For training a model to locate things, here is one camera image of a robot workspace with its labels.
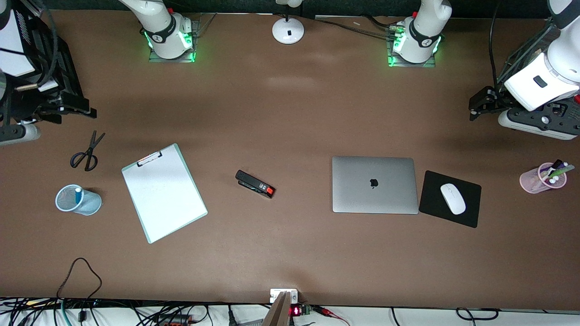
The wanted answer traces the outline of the silver laptop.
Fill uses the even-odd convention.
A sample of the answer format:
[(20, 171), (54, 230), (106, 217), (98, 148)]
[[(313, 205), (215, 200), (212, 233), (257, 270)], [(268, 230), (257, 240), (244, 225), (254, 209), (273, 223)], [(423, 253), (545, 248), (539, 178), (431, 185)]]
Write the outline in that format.
[(332, 157), (332, 210), (335, 213), (418, 214), (414, 160)]

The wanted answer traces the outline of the black stacked paper tray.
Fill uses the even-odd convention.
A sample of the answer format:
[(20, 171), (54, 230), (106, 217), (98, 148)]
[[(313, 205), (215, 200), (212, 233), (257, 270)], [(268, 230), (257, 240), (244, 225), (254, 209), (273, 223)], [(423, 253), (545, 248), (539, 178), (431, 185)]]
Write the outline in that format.
[(23, 54), (35, 72), (18, 76), (25, 84), (37, 85), (43, 94), (58, 96), (67, 93), (82, 96), (82, 89), (74, 67), (70, 49), (56, 31), (52, 13), (41, 18), (39, 0), (12, 0), (12, 14), (16, 19)]

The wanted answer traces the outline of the white paper in tray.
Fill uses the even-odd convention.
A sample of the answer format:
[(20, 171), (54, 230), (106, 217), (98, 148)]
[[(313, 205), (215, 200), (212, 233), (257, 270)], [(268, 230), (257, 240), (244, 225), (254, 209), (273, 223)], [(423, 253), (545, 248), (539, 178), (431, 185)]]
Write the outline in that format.
[(11, 16), (4, 29), (0, 30), (0, 48), (20, 54), (0, 50), (0, 69), (13, 76), (23, 76), (35, 72), (31, 62), (23, 54), (23, 46), (17, 29), (16, 19)]

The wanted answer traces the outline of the pink translucent pen cup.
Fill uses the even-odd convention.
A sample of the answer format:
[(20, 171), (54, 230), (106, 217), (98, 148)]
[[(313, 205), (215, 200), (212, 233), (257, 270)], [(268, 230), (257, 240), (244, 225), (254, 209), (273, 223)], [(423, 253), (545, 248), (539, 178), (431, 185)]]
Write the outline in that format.
[(523, 173), (519, 178), (522, 189), (530, 194), (538, 194), (549, 190), (563, 188), (567, 184), (566, 173), (559, 175), (558, 180), (555, 180), (553, 183), (550, 182), (550, 179), (542, 180), (543, 176), (541, 170), (549, 168), (551, 165), (553, 165), (553, 163), (543, 163), (537, 168)]

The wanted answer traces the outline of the light blue mesh pen cup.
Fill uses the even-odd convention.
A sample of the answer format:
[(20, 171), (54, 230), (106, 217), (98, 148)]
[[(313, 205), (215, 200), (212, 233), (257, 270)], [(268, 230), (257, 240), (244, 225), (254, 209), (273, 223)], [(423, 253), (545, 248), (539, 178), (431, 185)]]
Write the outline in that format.
[(75, 204), (75, 188), (78, 184), (69, 184), (62, 188), (54, 200), (56, 208), (62, 212), (74, 212), (83, 216), (90, 216), (96, 213), (102, 206), (102, 199), (99, 194), (83, 189), (82, 200)]

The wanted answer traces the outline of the white computer mouse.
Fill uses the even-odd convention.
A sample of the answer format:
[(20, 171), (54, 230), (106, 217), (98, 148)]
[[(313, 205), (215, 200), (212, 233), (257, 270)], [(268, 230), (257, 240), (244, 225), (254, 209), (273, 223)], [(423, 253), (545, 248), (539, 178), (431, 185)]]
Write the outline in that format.
[(455, 184), (443, 184), (440, 186), (440, 192), (452, 214), (460, 215), (466, 211), (464, 198)]

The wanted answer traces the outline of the black mouse pad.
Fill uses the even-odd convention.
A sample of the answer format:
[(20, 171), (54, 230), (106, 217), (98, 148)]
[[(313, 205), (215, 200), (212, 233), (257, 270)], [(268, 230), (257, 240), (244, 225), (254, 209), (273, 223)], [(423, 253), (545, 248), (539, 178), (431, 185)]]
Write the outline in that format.
[[(454, 215), (440, 192), (440, 186), (452, 183), (458, 188), (466, 203), (466, 211)], [(423, 179), (419, 211), (460, 225), (476, 228), (479, 220), (481, 186), (433, 171), (426, 171)]]

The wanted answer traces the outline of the black stapler with red tip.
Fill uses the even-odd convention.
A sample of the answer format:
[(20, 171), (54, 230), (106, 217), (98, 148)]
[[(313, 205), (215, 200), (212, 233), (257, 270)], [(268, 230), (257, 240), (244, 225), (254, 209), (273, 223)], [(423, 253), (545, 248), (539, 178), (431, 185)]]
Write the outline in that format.
[(264, 181), (259, 180), (242, 170), (238, 170), (235, 178), (238, 181), (238, 184), (242, 187), (253, 190), (254, 192), (270, 199), (273, 197), (274, 192), (276, 191), (275, 188), (270, 186), (268, 183), (265, 183)]

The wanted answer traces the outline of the white round lamp base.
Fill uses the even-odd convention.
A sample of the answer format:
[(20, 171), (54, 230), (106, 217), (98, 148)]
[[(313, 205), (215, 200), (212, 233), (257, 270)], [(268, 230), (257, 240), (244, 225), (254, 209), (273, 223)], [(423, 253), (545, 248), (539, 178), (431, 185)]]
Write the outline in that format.
[(281, 44), (298, 43), (305, 34), (303, 24), (296, 18), (290, 17), (290, 8), (302, 6), (303, 0), (275, 0), (276, 4), (285, 7), (284, 16), (276, 21), (272, 27), (274, 39)]

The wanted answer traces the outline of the white socket box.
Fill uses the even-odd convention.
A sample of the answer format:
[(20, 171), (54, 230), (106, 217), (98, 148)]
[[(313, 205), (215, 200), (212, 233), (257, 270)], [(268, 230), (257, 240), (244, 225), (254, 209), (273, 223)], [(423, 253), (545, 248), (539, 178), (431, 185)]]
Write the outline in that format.
[(298, 304), (299, 293), (297, 289), (290, 288), (272, 288), (270, 289), (270, 299), (269, 302), (273, 304), (277, 299), (278, 295), (282, 292), (290, 293), (290, 302), (292, 305)]

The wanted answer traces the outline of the black blue-handled scissors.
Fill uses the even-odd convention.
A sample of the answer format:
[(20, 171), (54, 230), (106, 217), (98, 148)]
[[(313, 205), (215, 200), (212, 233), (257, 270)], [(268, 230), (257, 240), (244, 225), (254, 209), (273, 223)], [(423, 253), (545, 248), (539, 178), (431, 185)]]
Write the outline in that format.
[(87, 150), (74, 154), (70, 159), (70, 166), (72, 168), (77, 168), (81, 162), (85, 160), (84, 171), (87, 173), (93, 171), (98, 164), (98, 158), (93, 154), (93, 151), (105, 135), (106, 133), (102, 133), (97, 137), (97, 131), (94, 130)]

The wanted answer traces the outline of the clear arm base plate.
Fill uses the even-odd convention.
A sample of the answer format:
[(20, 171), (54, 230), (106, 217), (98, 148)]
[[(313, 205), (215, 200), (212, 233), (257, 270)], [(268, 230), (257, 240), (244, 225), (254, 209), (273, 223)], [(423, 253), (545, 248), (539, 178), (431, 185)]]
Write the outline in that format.
[(387, 58), (391, 67), (435, 67), (435, 52), (441, 42), (441, 35), (428, 38), (421, 44), (410, 36), (404, 26), (391, 27), (388, 36), (394, 39), (387, 40)]
[(174, 29), (168, 29), (163, 43), (158, 43), (162, 36), (144, 28), (141, 34), (147, 39), (150, 48), (149, 62), (195, 62), (196, 50), (199, 37), (212, 23), (217, 13), (213, 13), (205, 23), (202, 18), (206, 13), (201, 13), (198, 20), (191, 20), (178, 13), (173, 13), (172, 17), (178, 16), (174, 24)]

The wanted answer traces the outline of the grey mounting post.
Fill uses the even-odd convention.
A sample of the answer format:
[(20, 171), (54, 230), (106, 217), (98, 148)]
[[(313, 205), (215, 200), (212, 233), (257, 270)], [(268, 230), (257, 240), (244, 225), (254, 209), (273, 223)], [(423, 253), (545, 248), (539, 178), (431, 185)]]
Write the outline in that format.
[(289, 326), (291, 305), (290, 293), (280, 293), (270, 307), (261, 326)]

